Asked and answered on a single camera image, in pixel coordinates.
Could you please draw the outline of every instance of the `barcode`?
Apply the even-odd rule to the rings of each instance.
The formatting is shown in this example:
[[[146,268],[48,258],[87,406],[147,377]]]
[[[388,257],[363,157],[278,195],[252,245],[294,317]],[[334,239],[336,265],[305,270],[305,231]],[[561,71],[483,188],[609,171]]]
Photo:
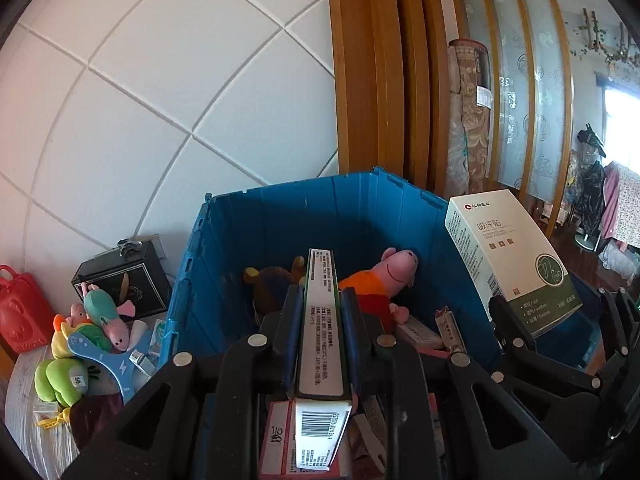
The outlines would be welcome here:
[[[338,413],[302,412],[302,436],[331,436],[334,417]]]
[[[495,274],[492,273],[492,275],[489,276],[489,279],[486,280],[486,284],[489,285],[489,288],[491,289],[491,293],[494,296],[504,296],[504,292],[500,288],[500,284],[498,283],[498,280],[496,279]]]

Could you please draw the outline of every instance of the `black box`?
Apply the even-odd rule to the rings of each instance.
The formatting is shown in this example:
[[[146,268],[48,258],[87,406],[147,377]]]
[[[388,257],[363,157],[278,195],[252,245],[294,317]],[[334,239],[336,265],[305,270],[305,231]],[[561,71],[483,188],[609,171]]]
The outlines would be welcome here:
[[[165,312],[171,299],[171,285],[162,270],[153,242],[142,242],[139,249],[123,251],[123,256],[120,253],[120,248],[117,248],[98,254],[78,267],[71,283],[80,299],[81,283],[94,283],[109,293],[116,306],[131,300],[136,306],[136,317],[131,319]],[[127,279],[129,286],[125,294],[122,292],[123,281],[126,285]]]

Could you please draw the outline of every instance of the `pink cloth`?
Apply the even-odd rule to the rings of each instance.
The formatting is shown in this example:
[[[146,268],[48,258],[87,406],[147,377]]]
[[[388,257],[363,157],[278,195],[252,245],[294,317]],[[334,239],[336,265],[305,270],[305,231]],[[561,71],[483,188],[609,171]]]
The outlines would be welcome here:
[[[604,203],[605,209],[600,221],[603,238],[613,238],[616,232],[618,217],[618,197],[620,196],[620,171],[618,164],[612,162],[604,169]]]

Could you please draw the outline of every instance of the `stuffed toy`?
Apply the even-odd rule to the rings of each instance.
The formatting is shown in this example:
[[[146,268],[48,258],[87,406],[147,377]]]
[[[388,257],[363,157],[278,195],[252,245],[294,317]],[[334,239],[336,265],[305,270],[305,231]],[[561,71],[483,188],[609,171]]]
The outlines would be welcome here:
[[[46,359],[38,364],[34,381],[41,400],[69,408],[86,393],[89,373],[80,359]]]
[[[258,324],[267,314],[282,309],[289,285],[299,284],[305,273],[305,259],[302,256],[295,257],[291,272],[282,267],[267,267],[263,270],[247,267],[244,270],[244,282],[254,287],[254,311]]]
[[[111,296],[97,285],[87,286],[82,282],[81,286],[84,310],[89,319],[102,328],[104,335],[109,338],[116,351],[126,351],[129,346],[129,329],[120,319],[120,314],[133,317],[136,315],[136,307],[130,300],[116,307]]]
[[[94,325],[90,320],[77,323],[75,326],[71,326],[68,323],[69,319],[71,318],[67,317],[65,320],[65,318],[60,314],[56,314],[56,317],[53,318],[54,333],[53,338],[51,339],[51,353],[53,354],[53,357],[55,357],[56,359],[64,359],[74,356],[73,352],[69,350],[69,346],[66,340],[69,339],[69,336],[75,332],[84,335],[89,341],[91,341],[101,350],[104,350],[105,352],[111,351],[111,349],[113,348],[111,346],[111,341],[106,338],[104,332],[99,326]]]
[[[404,324],[409,319],[409,310],[390,300],[406,286],[414,286],[417,268],[418,256],[413,251],[389,247],[372,269],[361,270],[341,280],[338,288],[344,290],[352,286],[361,311],[378,316],[385,332],[392,333],[396,324]]]
[[[91,323],[82,303],[74,303],[71,305],[71,316],[67,317],[65,321],[70,327],[75,327],[80,323]]]

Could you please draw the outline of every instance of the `peppa pig plush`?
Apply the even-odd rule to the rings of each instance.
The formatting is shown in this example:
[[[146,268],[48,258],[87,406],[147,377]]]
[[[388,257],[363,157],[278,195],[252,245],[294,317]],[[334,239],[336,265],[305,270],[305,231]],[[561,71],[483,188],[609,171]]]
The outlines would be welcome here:
[[[390,300],[406,286],[414,286],[417,268],[418,256],[413,251],[389,247],[372,269],[361,270],[341,280],[338,288],[344,290],[352,286],[361,311],[378,316],[385,332],[393,333],[396,324],[404,324],[409,319],[409,310]]]

